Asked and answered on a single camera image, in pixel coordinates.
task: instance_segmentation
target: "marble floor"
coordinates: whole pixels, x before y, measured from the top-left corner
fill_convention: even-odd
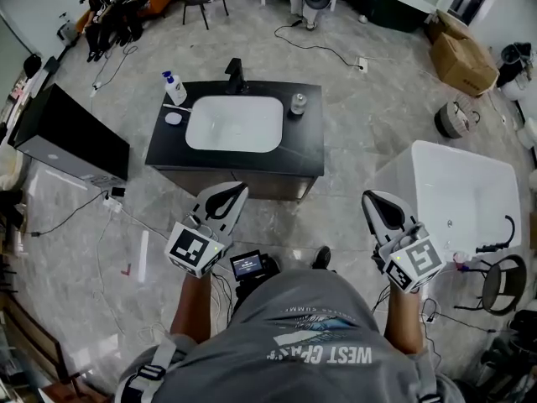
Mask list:
[[[289,2],[268,0],[265,7],[259,0],[227,0],[227,4],[229,18],[219,2],[207,5],[211,30],[206,31],[196,8],[190,8],[183,26],[182,5],[173,3],[166,18],[148,23],[136,44],[138,50],[92,100],[91,84],[103,62],[86,63],[85,40],[65,55],[53,79],[131,144],[124,199],[128,214],[167,235],[192,205],[188,194],[143,165],[164,96],[161,72],[177,72],[183,81],[224,80],[229,60],[240,57],[247,80],[322,85],[326,169],[300,205],[249,200],[234,233],[233,253],[260,249],[278,257],[285,269],[305,268],[315,249],[328,244],[333,249],[331,267],[372,305],[387,280],[370,259],[373,239],[360,196],[376,170],[423,139],[514,167],[524,228],[523,245],[509,252],[531,258],[526,217],[533,208],[527,181],[533,162],[516,139],[516,111],[499,92],[477,101],[482,121],[475,133],[447,141],[436,132],[433,115],[456,91],[434,75],[430,44],[422,32],[405,34],[362,25],[344,2],[337,3],[334,13],[323,13],[313,33],[301,27],[282,31],[298,44],[330,46],[350,62],[358,56],[370,58],[368,73],[363,74],[329,52],[300,50],[276,39],[274,30],[294,21]],[[108,80],[122,58],[122,51],[115,49],[99,80]],[[50,228],[99,192],[37,162],[26,189],[29,230]],[[96,201],[57,231],[25,237],[23,254],[14,262],[18,299],[60,341],[70,371],[84,372],[106,391],[115,389],[117,378],[137,354],[159,341],[159,329],[168,327],[175,314],[184,279],[164,256],[164,238],[149,232],[147,270],[144,281],[138,281],[144,230],[125,213],[111,213]],[[130,276],[123,275],[129,264]],[[229,262],[223,260],[221,265],[217,270],[233,282]],[[430,294],[448,315],[482,327],[501,327],[505,319],[451,309],[456,303],[474,302],[478,279],[446,272],[431,284]],[[213,326],[216,333],[226,326],[226,302],[217,288],[213,296],[213,318],[218,306],[222,311]],[[380,306],[375,314],[381,329],[385,309]],[[429,325],[427,332],[442,356],[440,370],[452,377],[479,372],[474,364],[492,336],[444,319]]]

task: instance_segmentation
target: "soap dispenser bottle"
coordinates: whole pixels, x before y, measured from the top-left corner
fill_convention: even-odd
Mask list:
[[[175,106],[179,106],[186,100],[186,89],[177,75],[172,75],[171,71],[162,74],[166,78],[166,92]]]

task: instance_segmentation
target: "gray t-shirt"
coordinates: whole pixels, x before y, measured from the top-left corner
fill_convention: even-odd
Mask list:
[[[174,336],[173,363],[154,403],[218,401],[463,403],[427,351],[403,355],[378,331],[362,297],[326,270],[290,270],[257,288],[228,328],[197,345]],[[123,374],[149,363],[154,348]]]

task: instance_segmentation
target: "shoulder strap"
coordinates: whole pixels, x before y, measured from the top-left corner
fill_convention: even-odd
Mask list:
[[[151,363],[141,366],[119,384],[114,403],[150,403],[164,383],[166,373],[174,368],[170,364],[176,349],[175,343],[165,337]]]

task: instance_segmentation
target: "cable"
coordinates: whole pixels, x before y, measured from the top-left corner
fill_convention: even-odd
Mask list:
[[[119,325],[119,321],[117,320],[116,314],[114,313],[112,307],[110,306],[110,303],[108,303],[108,300],[104,295],[104,279],[102,278],[101,259],[99,258],[99,244],[101,243],[102,238],[104,236],[104,233],[106,232],[106,230],[108,228],[108,224],[110,224],[110,221],[112,220],[112,214],[113,214],[113,212],[110,211],[110,215],[108,216],[107,225],[105,225],[104,228],[102,229],[101,236],[99,237],[99,240],[97,240],[97,244],[95,245],[95,251],[96,251],[96,256],[97,256],[97,270],[99,272],[99,278],[101,280],[101,289],[100,290],[94,290],[91,293],[91,297],[93,297],[93,300],[97,300],[97,298],[95,297],[95,294],[99,294],[102,297],[104,302],[107,304],[108,310],[112,314],[112,317],[114,318],[114,321],[116,322],[117,329],[121,332],[121,334],[123,336],[125,336],[125,332],[123,331],[123,329]]]
[[[66,219],[64,219],[62,222],[60,222],[57,226],[51,228],[50,230],[46,230],[46,231],[43,231],[43,232],[36,232],[36,231],[33,231],[33,232],[20,232],[22,234],[31,234],[33,238],[38,238],[39,236],[43,236],[44,234],[48,234],[48,233],[52,233],[54,230],[56,230],[57,228],[60,228],[62,225],[64,225],[67,221],[69,221],[74,215],[75,213],[77,213],[78,211],[80,211],[81,209],[83,209],[84,207],[86,207],[87,205],[89,205],[90,203],[92,203],[93,201],[95,201],[97,198],[99,198],[99,196],[101,196],[101,194],[105,194],[108,195],[108,191],[101,191],[99,194],[97,194],[95,197],[93,197],[90,201],[84,203],[82,206],[80,207],[77,207],[73,213],[71,213]]]
[[[166,329],[164,328],[162,323],[161,322],[154,322],[149,327],[140,328],[136,333],[136,337],[144,345],[153,345],[155,343],[154,329],[159,330],[162,333],[163,336],[166,335]],[[142,333],[147,332],[147,331],[149,331],[150,340],[146,340],[146,339],[143,338]]]
[[[211,294],[211,300],[215,302],[216,308],[218,309],[218,312],[216,313],[216,322],[215,322],[216,334],[218,334],[220,332],[218,330],[218,319],[220,318],[220,314],[222,312],[221,305],[220,305],[220,293],[218,292],[218,289],[213,285],[212,280],[211,280],[211,288],[216,292],[216,295],[218,296],[218,299],[216,299]]]
[[[154,232],[154,233],[157,233],[161,238],[163,238],[166,242],[168,242],[168,238],[166,236],[164,236],[161,232],[158,232],[157,230],[155,230],[154,228],[151,228],[149,225],[147,224],[144,224],[143,222],[141,222],[139,219],[136,219],[135,217],[133,217],[130,213],[128,213],[124,208],[121,209],[121,211],[127,215],[128,217],[130,217],[131,219],[133,219],[135,222],[137,222],[138,224],[140,225],[143,225],[144,227],[146,227],[148,230]]]
[[[119,63],[119,66],[117,67],[116,71],[114,71],[114,74],[112,75],[112,77],[105,83],[101,84],[100,86],[96,86],[96,81],[97,81],[97,78],[99,77],[99,75],[102,73],[102,71],[104,70],[105,66],[107,65],[107,62],[108,60],[110,59],[110,57],[107,57],[105,55],[105,58],[107,59],[105,61],[105,63],[102,65],[101,69],[99,70],[99,73],[97,73],[97,76],[95,78],[95,80],[93,81],[93,84],[91,84],[91,86],[93,86],[93,88],[95,89],[95,91],[99,91],[101,88],[103,88],[104,86],[108,85],[110,82],[113,81],[114,77],[116,77],[117,73],[119,72],[119,69],[121,69],[121,66],[123,65],[123,63],[125,62],[125,60],[127,59],[127,57],[131,54],[134,54],[136,51],[138,50],[138,47],[133,44],[132,46],[125,46],[123,48],[123,58],[121,60],[121,62]]]
[[[466,324],[463,321],[459,321],[458,319],[449,317],[447,315],[444,315],[443,313],[433,312],[433,314],[438,315],[439,317],[444,317],[444,318],[447,318],[447,319],[451,319],[452,321],[458,322],[459,324],[462,324],[463,326],[467,326],[469,328],[475,328],[476,330],[481,330],[482,332],[487,332],[487,333],[498,332],[498,330],[496,330],[494,328],[481,328],[481,327],[478,327],[478,326],[473,326],[472,324]]]
[[[433,339],[431,339],[429,336],[427,336],[427,324],[425,324],[425,320],[423,319],[423,311],[425,309],[425,305],[427,304],[427,301],[432,301],[433,303],[435,303],[435,311],[436,311],[436,308],[438,307],[436,301],[434,301],[433,299],[425,299],[424,303],[423,303],[423,306],[421,307],[421,321],[423,322],[423,327],[425,328],[425,338],[432,343],[432,346],[433,346],[433,353],[435,353],[437,356],[438,356],[438,364],[436,365],[435,367],[435,370],[438,369],[438,367],[440,366],[441,362],[442,362],[442,356],[436,352],[436,346],[435,346],[435,341]]]
[[[278,27],[275,31],[274,31],[274,36],[276,36],[278,39],[283,39],[285,40],[288,44],[291,44],[293,46],[296,46],[297,48],[300,48],[302,50],[313,50],[314,48],[317,48],[318,50],[329,50],[330,52],[334,53],[337,55],[337,57],[343,61],[343,63],[345,63],[346,66],[348,67],[357,67],[358,69],[360,69],[361,71],[363,70],[363,67],[359,64],[350,64],[350,63],[347,63],[345,61],[345,59],[339,55],[337,52],[335,52],[332,48],[326,48],[325,46],[318,46],[316,44],[312,45],[312,46],[300,46],[298,44],[294,44],[293,42],[291,42],[290,40],[286,39],[284,36],[278,36],[277,33],[281,30],[281,29],[290,29],[292,27],[296,27],[298,24],[301,24],[302,23],[302,20],[299,20],[299,21],[295,21],[294,23],[292,23],[291,25],[282,25],[281,27]]]
[[[380,291],[380,294],[378,295],[377,302],[375,303],[375,306],[371,310],[371,313],[375,313],[375,311],[377,310],[377,307],[389,297],[389,294],[390,294],[390,291],[389,291],[389,284],[388,284],[388,285],[386,285],[384,287],[384,289],[382,291]]]
[[[229,301],[227,305],[227,324],[231,321],[231,314],[232,314],[232,287],[229,285],[229,282],[226,278],[224,278],[222,275],[219,275],[211,270],[211,274],[215,277],[215,279],[218,282],[218,285],[221,287],[222,292],[226,296],[227,300]]]
[[[212,272],[212,275],[215,277],[216,279],[216,282],[218,283],[218,286],[220,287],[220,289],[222,290],[222,293],[224,293],[224,296],[227,298],[227,312],[226,312],[226,321],[227,323],[229,323],[229,308],[230,308],[230,305],[232,304],[231,300],[230,300],[230,297],[229,295],[227,294],[227,291],[226,291],[226,287],[225,285],[223,284],[222,280],[220,279],[220,277],[217,277],[216,274],[214,274]]]
[[[274,31],[274,36],[276,36],[278,39],[283,39],[285,40],[288,44],[291,44],[297,48],[300,48],[301,50],[312,50],[314,48],[317,48],[319,50],[329,50],[330,52],[333,52],[334,54],[336,54],[339,59],[341,61],[343,61],[343,63],[345,63],[345,65],[347,65],[348,67],[357,67],[359,68],[361,71],[363,70],[363,66],[357,64],[357,65],[354,65],[354,64],[350,64],[350,63],[347,63],[343,57],[341,57],[341,55],[339,55],[337,52],[335,52],[332,48],[327,48],[325,46],[318,46],[318,45],[312,45],[312,46],[300,46],[298,44],[294,44],[293,42],[291,42],[290,40],[286,39],[285,37],[281,36],[281,35],[278,35],[276,33],[278,33],[278,31],[280,29],[288,29],[288,28],[293,28],[293,27],[296,27],[297,25],[301,24],[302,23],[302,20],[299,20],[299,21],[295,21],[294,23],[292,23],[291,25],[282,25],[281,27],[278,27],[275,31]],[[426,75],[429,75],[431,78],[433,78],[435,81],[438,81],[438,82],[441,82],[440,79],[438,79],[438,76],[435,76],[431,73],[429,73],[428,71],[424,71],[423,69],[420,69],[419,67],[417,67],[416,65],[410,63],[410,62],[407,62],[407,61],[402,61],[402,60],[396,60],[395,58],[387,58],[387,57],[364,57],[362,56],[362,58],[364,60],[385,60],[385,61],[393,61],[393,62],[396,62],[396,63],[404,63],[404,64],[409,64],[409,65],[412,65],[412,67],[414,69],[416,69],[417,71],[420,71],[422,73],[425,73]]]

